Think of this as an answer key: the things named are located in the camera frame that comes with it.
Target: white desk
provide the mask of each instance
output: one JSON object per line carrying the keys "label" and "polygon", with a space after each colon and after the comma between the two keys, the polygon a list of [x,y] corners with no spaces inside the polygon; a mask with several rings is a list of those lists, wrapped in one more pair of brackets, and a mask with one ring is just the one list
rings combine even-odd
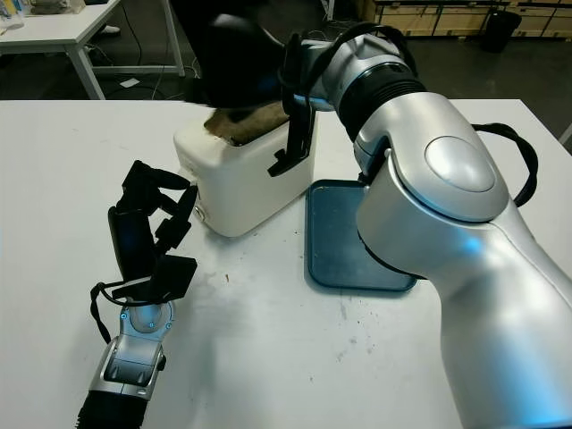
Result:
{"label": "white desk", "polygon": [[[572,157],[517,100],[455,104],[536,147],[539,186],[522,213],[572,275]],[[0,102],[3,428],[73,427],[104,349],[88,292],[119,278],[107,208],[134,159],[177,171],[173,132],[207,112],[178,102]],[[319,121],[315,178],[355,179],[337,118]],[[515,145],[484,139],[514,195],[526,177]],[[304,275],[304,218],[300,198],[235,240],[193,223],[176,253],[195,257],[198,272],[164,342],[167,367],[144,427],[460,428],[433,286],[405,295],[316,286]],[[115,335],[119,308],[102,300],[100,310]]]}
{"label": "white desk", "polygon": [[171,44],[175,66],[122,66],[93,67],[83,50],[84,45],[105,25],[107,18],[121,0],[109,0],[107,4],[86,6],[77,14],[29,16],[24,18],[24,26],[9,29],[0,36],[0,55],[65,52],[80,76],[81,83],[91,99],[105,99],[97,83],[97,73],[149,73],[177,72],[185,75],[179,42],[172,20],[168,0],[161,0],[169,43]]}

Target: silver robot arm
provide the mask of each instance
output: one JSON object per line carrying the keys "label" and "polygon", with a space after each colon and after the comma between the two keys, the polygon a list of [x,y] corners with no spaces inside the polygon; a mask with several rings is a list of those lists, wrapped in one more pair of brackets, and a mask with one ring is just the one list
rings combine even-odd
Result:
{"label": "silver robot arm", "polygon": [[[310,70],[327,44],[306,47]],[[439,293],[463,426],[572,425],[572,281],[526,228],[473,127],[369,35],[340,46],[309,100],[336,110],[371,182],[357,211],[369,251]]]}

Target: floor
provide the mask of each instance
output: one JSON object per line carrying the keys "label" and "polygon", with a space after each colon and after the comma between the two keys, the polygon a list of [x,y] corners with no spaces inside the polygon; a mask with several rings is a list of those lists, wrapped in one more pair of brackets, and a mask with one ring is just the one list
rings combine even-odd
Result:
{"label": "floor", "polygon": [[[311,29],[313,38],[335,38],[355,18],[350,0],[337,0],[334,23],[324,23],[319,0],[220,0],[257,20],[276,38],[287,41],[293,31]],[[129,23],[141,44],[141,63],[172,61],[166,44],[163,12],[158,1],[123,0],[110,20],[122,29],[118,38],[98,38],[101,63],[134,64],[139,50]],[[188,75],[198,64],[180,26],[177,26]],[[572,122],[572,43],[562,40],[512,40],[501,54],[489,54],[477,40],[411,39],[422,82],[450,98],[520,98],[557,138]],[[101,77],[110,99],[181,99],[183,80],[174,75],[137,76],[140,84],[124,89],[130,76]],[[0,57],[0,99],[82,99],[86,93],[65,55]]]}

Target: wooden drawer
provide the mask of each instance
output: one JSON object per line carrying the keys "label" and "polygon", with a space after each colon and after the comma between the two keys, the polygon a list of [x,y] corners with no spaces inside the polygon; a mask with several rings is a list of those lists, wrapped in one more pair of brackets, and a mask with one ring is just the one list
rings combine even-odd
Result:
{"label": "wooden drawer", "polygon": [[507,12],[517,13],[522,21],[513,36],[538,38],[542,35],[544,27],[550,20],[553,7],[508,7]]}
{"label": "wooden drawer", "polygon": [[432,14],[393,14],[382,15],[382,24],[399,29],[406,36],[431,36],[437,15]]}
{"label": "wooden drawer", "polygon": [[472,36],[479,33],[488,7],[443,8],[435,36]]}
{"label": "wooden drawer", "polygon": [[437,6],[380,6],[383,15],[435,15]]}
{"label": "wooden drawer", "polygon": [[377,9],[373,0],[354,0],[357,16],[362,21],[377,22]]}
{"label": "wooden drawer", "polygon": [[572,38],[572,17],[557,17],[551,19],[544,36],[547,38]]}

